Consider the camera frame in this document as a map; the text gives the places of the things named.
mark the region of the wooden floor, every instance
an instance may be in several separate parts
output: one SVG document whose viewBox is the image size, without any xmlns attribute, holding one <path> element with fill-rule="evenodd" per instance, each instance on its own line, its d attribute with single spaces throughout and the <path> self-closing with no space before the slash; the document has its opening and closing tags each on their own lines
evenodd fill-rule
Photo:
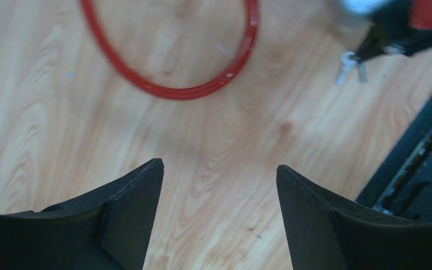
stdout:
<svg viewBox="0 0 432 270">
<path fill-rule="evenodd" d="M 96 1 L 127 63 L 166 86 L 231 60 L 242 1 Z M 355 199 L 432 93 L 432 51 L 334 84 L 347 37 L 326 0 L 262 0 L 244 72 L 189 102 L 108 64 L 76 0 L 0 0 L 0 213 L 39 211 L 163 158 L 145 269 L 291 269 L 275 176 L 287 164 Z"/>
</svg>

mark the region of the red cable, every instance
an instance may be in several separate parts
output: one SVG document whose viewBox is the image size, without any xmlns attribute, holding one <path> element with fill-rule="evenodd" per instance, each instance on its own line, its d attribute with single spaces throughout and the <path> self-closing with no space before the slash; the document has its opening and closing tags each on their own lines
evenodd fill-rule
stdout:
<svg viewBox="0 0 432 270">
<path fill-rule="evenodd" d="M 83 12 L 87 19 L 88 26 L 92 31 L 100 49 L 107 56 L 114 68 L 121 73 L 123 77 L 133 83 L 134 86 L 146 91 L 152 95 L 167 98 L 170 100 L 192 100 L 199 97 L 207 96 L 224 87 L 241 69 L 245 66 L 255 46 L 258 28 L 259 28 L 259 6 L 258 0 L 246 1 L 246 29 L 244 39 L 236 53 L 235 58 L 229 67 L 223 70 L 211 81 L 189 88 L 169 88 L 151 83 L 149 80 L 140 76 L 137 72 L 129 68 L 120 56 L 115 52 L 112 45 L 105 36 L 100 23 L 97 19 L 93 0 L 80 0 Z"/>
</svg>

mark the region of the curved red hose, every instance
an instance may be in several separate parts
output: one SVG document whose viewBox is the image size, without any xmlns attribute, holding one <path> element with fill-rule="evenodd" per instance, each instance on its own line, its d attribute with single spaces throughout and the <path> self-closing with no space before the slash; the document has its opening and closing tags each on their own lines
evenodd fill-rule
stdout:
<svg viewBox="0 0 432 270">
<path fill-rule="evenodd" d="M 199 97 L 207 96 L 224 87 L 234 77 L 236 77 L 248 62 L 249 57 L 255 46 L 258 28 L 259 28 L 259 5 L 258 0 L 246 1 L 246 29 L 244 38 L 236 53 L 235 58 L 229 67 L 223 70 L 211 81 L 189 88 L 169 88 L 151 83 L 149 80 L 140 76 L 137 72 L 129 68 L 120 56 L 115 52 L 112 45 L 105 36 L 104 31 L 97 19 L 93 0 L 80 0 L 85 18 L 92 31 L 98 45 L 106 55 L 114 68 L 121 73 L 123 77 L 129 80 L 134 86 L 152 95 L 167 98 L 170 100 L 192 100 Z"/>
</svg>

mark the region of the red tube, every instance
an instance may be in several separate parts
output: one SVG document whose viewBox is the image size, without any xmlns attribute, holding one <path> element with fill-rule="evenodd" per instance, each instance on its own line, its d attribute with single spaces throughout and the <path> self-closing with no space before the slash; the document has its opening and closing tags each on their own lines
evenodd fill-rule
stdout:
<svg viewBox="0 0 432 270">
<path fill-rule="evenodd" d="M 129 68 L 120 56 L 115 52 L 112 45 L 105 36 L 104 31 L 100 26 L 97 19 L 93 0 L 80 0 L 85 18 L 87 19 L 88 26 L 92 31 L 95 40 L 106 55 L 108 60 L 114 68 L 134 86 L 150 93 L 154 96 L 167 98 L 170 100 L 192 100 L 207 96 L 211 93 L 224 87 L 232 79 L 234 79 L 246 65 L 249 57 L 255 46 L 258 28 L 259 28 L 259 5 L 258 0 L 244 0 L 246 1 L 246 29 L 244 38 L 236 53 L 235 58 L 230 63 L 229 67 L 223 70 L 211 81 L 189 88 L 169 88 L 161 85 L 151 83 L 144 77 L 140 76 L 137 72 Z"/>
</svg>

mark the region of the wood grain surface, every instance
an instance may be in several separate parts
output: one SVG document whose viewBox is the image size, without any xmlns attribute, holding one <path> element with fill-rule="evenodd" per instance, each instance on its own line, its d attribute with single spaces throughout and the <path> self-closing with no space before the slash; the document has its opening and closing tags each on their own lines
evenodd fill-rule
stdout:
<svg viewBox="0 0 432 270">
<path fill-rule="evenodd" d="M 166 86 L 209 80 L 244 30 L 235 0 L 96 1 L 128 64 Z M 145 269 L 291 269 L 276 192 L 287 164 L 350 199 L 432 93 L 432 51 L 335 85 L 350 35 L 325 0 L 261 0 L 254 54 L 188 102 L 125 81 L 76 0 L 0 0 L 0 213 L 40 211 L 151 158 L 165 179 Z"/>
</svg>

